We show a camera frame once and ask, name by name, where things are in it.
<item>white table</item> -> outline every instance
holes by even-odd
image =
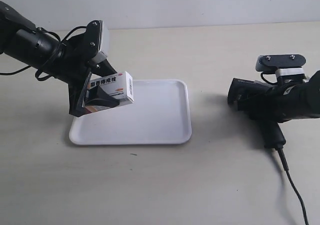
[[[110,62],[136,79],[187,83],[190,142],[76,147],[67,85],[34,69],[0,77],[3,225],[301,225],[299,201],[255,126],[230,110],[233,77],[259,79],[258,55],[303,54],[320,68],[320,22],[112,30]],[[23,65],[0,56],[1,72]],[[310,224],[320,222],[320,120],[281,125]]]

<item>white wall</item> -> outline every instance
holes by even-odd
[[[320,0],[2,0],[38,26],[69,30],[159,28],[320,20]]]

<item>robotic arm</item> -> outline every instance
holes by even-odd
[[[68,39],[77,29],[85,29],[85,32]],[[76,27],[61,40],[54,32],[36,27],[0,1],[0,54],[5,53],[37,69],[35,77],[38,81],[54,77],[67,83],[69,113],[73,116],[86,114],[84,98],[91,75],[105,77],[116,73],[105,53],[109,46],[108,40],[108,30],[104,30],[102,20]],[[99,87],[95,92],[99,106],[113,108],[119,105],[117,99]]]

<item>plastic tray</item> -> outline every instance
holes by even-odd
[[[76,145],[182,144],[192,134],[187,86],[179,80],[134,80],[134,103],[76,117]]]

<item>cardboard box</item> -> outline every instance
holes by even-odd
[[[129,105],[134,102],[132,76],[126,71],[119,72],[110,76],[93,79],[89,82],[85,98],[85,108],[88,113],[95,113],[111,108],[108,106],[86,105],[86,102],[91,97],[90,92],[97,86],[100,86],[100,88],[111,97],[119,100],[119,105],[117,107]]]

